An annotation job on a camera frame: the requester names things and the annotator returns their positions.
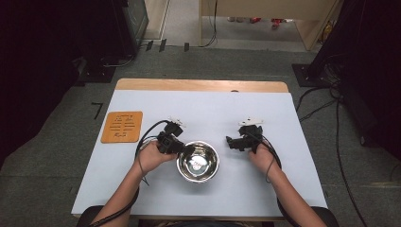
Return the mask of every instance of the cork pad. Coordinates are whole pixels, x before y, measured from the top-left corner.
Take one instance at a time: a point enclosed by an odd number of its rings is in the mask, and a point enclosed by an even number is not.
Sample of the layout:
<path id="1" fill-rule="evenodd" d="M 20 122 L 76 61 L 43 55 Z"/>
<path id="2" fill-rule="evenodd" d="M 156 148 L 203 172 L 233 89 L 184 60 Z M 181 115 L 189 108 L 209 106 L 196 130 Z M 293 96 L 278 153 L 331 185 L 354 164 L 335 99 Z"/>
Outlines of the cork pad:
<path id="1" fill-rule="evenodd" d="M 102 143 L 133 143 L 139 140 L 142 112 L 111 112 L 101 136 Z"/>

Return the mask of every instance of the table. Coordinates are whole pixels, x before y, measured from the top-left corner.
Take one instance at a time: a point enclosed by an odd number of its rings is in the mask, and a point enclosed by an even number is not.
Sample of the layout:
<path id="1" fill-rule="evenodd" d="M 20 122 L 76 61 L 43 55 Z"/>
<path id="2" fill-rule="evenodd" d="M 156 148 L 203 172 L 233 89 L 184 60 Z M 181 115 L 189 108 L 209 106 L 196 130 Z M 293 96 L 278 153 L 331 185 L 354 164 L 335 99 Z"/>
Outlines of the table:
<path id="1" fill-rule="evenodd" d="M 259 101 L 269 103 L 275 111 L 255 108 Z M 147 175 L 150 186 L 141 183 L 139 198 L 131 211 L 133 216 L 152 219 L 283 220 L 273 189 L 265 182 L 263 174 L 252 166 L 246 153 L 229 149 L 225 142 L 225 135 L 239 137 L 238 121 L 248 117 L 247 114 L 257 116 L 258 113 L 266 116 L 266 124 L 262 125 L 264 134 L 277 150 L 283 169 L 294 187 L 310 205 L 327 207 L 285 83 L 119 80 L 108 113 L 139 110 L 144 114 L 141 135 L 151 125 L 163 120 L 161 117 L 166 119 L 168 114 L 176 117 L 181 114 L 179 118 L 186 128 L 183 128 L 179 139 L 183 142 L 202 140 L 211 144 L 220 157 L 220 167 L 213 179 L 197 184 L 187 182 L 174 162 L 162 164 Z M 136 144 L 102 144 L 102 129 L 83 177 L 73 215 L 81 214 L 89 206 L 105 204 L 133 161 Z M 155 128 L 154 134 L 162 129 L 163 126 Z M 292 138 L 291 143 L 283 140 L 283 134 Z"/>
<path id="2" fill-rule="evenodd" d="M 319 40 L 340 0 L 218 0 L 216 16 L 295 19 L 306 50 Z M 215 15 L 216 0 L 200 0 L 199 34 L 202 45 L 202 17 Z"/>

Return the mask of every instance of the gray carpet floor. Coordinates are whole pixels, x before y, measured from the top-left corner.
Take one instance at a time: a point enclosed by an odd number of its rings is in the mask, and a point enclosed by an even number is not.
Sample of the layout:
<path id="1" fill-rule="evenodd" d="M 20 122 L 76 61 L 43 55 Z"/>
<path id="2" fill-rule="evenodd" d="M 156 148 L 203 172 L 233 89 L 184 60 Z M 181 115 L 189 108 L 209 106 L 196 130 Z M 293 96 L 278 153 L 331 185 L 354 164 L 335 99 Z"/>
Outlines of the gray carpet floor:
<path id="1" fill-rule="evenodd" d="M 12 153 L 0 172 L 0 226 L 75 226 L 70 212 L 107 112 L 122 78 L 278 80 L 288 85 L 294 104 L 300 88 L 292 63 L 311 63 L 314 53 L 167 47 L 141 49 L 130 64 L 117 68 L 108 84 L 72 87 L 40 133 Z M 331 100 L 328 90 L 304 98 L 299 116 Z M 97 105 L 104 103 L 97 119 Z M 336 106 L 302 122 L 328 207 L 340 226 L 362 226 L 340 175 L 336 154 Z M 340 105 L 340 156 L 357 207 L 368 226 L 401 226 L 401 166 L 383 148 L 359 144 L 346 106 Z M 288 226 L 276 223 L 276 226 Z"/>

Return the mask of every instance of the person's left hand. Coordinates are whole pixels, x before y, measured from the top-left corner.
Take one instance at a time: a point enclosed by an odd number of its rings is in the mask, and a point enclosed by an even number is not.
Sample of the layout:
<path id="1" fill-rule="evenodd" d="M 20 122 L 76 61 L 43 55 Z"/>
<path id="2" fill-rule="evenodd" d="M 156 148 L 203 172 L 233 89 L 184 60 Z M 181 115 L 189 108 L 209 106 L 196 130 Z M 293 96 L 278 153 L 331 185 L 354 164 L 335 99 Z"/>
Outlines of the person's left hand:
<path id="1" fill-rule="evenodd" d="M 148 145 L 139 151 L 139 155 L 133 163 L 134 166 L 139 167 L 139 160 L 141 160 L 141 166 L 143 174 L 146 175 L 151 170 L 155 169 L 163 162 L 177 159 L 177 154 L 163 154 L 157 149 L 157 141 L 150 141 Z"/>

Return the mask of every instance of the wooden table edge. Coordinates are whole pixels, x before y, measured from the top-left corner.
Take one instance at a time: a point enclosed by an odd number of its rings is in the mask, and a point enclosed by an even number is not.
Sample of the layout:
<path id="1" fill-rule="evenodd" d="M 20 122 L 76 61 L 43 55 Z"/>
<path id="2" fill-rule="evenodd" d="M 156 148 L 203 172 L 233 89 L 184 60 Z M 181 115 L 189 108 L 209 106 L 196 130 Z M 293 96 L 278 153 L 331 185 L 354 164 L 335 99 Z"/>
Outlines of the wooden table edge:
<path id="1" fill-rule="evenodd" d="M 282 81 L 205 79 L 120 79 L 115 90 L 288 93 Z"/>

